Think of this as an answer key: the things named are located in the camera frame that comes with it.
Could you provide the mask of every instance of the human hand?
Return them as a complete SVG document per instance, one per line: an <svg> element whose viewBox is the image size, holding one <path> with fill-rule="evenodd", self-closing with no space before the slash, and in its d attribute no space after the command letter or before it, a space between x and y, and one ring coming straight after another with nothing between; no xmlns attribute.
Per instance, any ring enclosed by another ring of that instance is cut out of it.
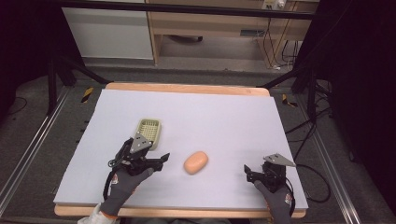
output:
<svg viewBox="0 0 396 224"><path fill-rule="evenodd" d="M271 216L274 218L274 223L291 223L290 206L291 196L286 186L278 189L275 193L268 190L267 187L260 180L254 182L254 187L264 196L270 209Z"/></svg>
<svg viewBox="0 0 396 224"><path fill-rule="evenodd" d="M100 210L107 217L117 218L122 205L134 193L136 187L154 173L148 168L140 175L129 175L124 169L119 169L111 180L111 191L107 199L101 204Z"/></svg>

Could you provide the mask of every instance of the black pole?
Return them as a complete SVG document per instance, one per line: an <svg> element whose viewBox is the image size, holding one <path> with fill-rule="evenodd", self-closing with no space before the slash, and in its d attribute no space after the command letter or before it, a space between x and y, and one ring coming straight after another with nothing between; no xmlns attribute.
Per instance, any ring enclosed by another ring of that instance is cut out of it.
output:
<svg viewBox="0 0 396 224"><path fill-rule="evenodd" d="M325 19L330 16L322 16L311 12L295 12L281 10L265 10L236 7L202 7L202 6L183 6L169 4L145 4L145 3L125 3L125 2L106 2L106 1L81 1L81 0L41 0L49 4L58 4L60 7L76 7L91 9L110 9L122 11L151 11L151 12L175 12L189 14L223 15L223 16L242 16L242 17L261 17L261 18L280 18L295 20Z"/></svg>
<svg viewBox="0 0 396 224"><path fill-rule="evenodd" d="M99 82L100 84L108 84L110 82L113 82L113 81L107 80L107 79L105 79L103 77L100 77L100 76L96 75L94 72L92 72L91 70L89 70L85 66L82 66L82 65L80 65L78 63L75 63L72 60L70 60L70 59L68 59L68 58L66 58L64 56L57 56L57 60L62 62L62 63L65 63L65 64L67 64L67 65L69 65L69 66L71 66L71 67L73 67L75 69L77 69L78 71L80 71L84 75L86 75L87 77L92 78L93 80Z"/></svg>

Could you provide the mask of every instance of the wire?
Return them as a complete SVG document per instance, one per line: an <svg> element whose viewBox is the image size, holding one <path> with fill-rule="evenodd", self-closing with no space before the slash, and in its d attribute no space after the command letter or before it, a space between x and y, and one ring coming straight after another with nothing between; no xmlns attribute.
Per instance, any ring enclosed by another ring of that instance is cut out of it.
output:
<svg viewBox="0 0 396 224"><path fill-rule="evenodd" d="M294 155L293 159L296 161L298 155L300 154L301 150L303 149L303 146L305 145L306 140L308 140L309 136L316 130L317 125L313 124L311 126L311 128L309 129L308 133L305 136L305 139L303 140L303 142L301 143L300 147L298 148L296 154Z"/></svg>
<svg viewBox="0 0 396 224"><path fill-rule="evenodd" d="M314 172L315 174L320 176L320 178L324 181L324 183L326 184L326 187L327 187L327 192L328 193L327 193L327 196L324 199L319 200L319 199L313 199L311 197L308 197L307 199L309 201L311 201L311 202L314 202L314 203L326 203L327 201L329 201L330 197L332 196L332 190L330 188L330 184L327 181L327 179L319 171L315 170L314 168L312 168L310 166L303 165L303 164L297 164L297 167L303 167L305 169L308 169L308 170Z"/></svg>
<svg viewBox="0 0 396 224"><path fill-rule="evenodd" d="M17 109L16 111L8 113L8 115L16 114L16 113L22 111L27 106L27 100L25 98L17 96L15 99L23 100L24 101L23 106L21 108Z"/></svg>

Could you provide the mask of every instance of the yellow basket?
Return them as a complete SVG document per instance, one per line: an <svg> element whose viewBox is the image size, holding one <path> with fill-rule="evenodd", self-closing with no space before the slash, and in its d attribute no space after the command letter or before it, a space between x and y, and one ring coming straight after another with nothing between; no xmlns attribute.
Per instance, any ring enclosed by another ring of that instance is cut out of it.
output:
<svg viewBox="0 0 396 224"><path fill-rule="evenodd" d="M136 131L152 142L150 150L157 148L161 131L161 123L159 120L141 119Z"/></svg>

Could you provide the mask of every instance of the black metal frame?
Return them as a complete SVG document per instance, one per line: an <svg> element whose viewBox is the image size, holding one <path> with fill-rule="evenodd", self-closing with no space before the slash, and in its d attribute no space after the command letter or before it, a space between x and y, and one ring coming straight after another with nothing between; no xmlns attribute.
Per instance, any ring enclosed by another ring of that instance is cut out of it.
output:
<svg viewBox="0 0 396 224"><path fill-rule="evenodd" d="M240 17L261 17L261 18L280 18L280 19L295 19L295 20L328 20L332 17L328 15L319 15L311 12L290 12L279 10L265 10L265 9L249 9L249 8L235 8L235 7L201 7L201 6L182 6L182 5L166 5L166 4L144 4L144 3L124 3L124 2L104 2L104 1L81 1L81 0L36 0L45 1L47 4L55 4L58 7L73 7L73 8L91 8L91 9L111 9L122 11L151 11L151 12L173 12L173 13L189 13L189 14L206 14L206 15L223 15L223 16L240 16ZM84 75L93 78L101 84L112 82L102 77L97 76L94 72L74 63L72 60L62 56L53 55L49 63L49 111L50 114L56 106L56 63L66 63L68 66L75 68ZM270 89L276 84L290 78L296 77L301 69L294 69L284 76L277 78L258 88ZM71 81L68 85L74 85L75 81Z"/></svg>

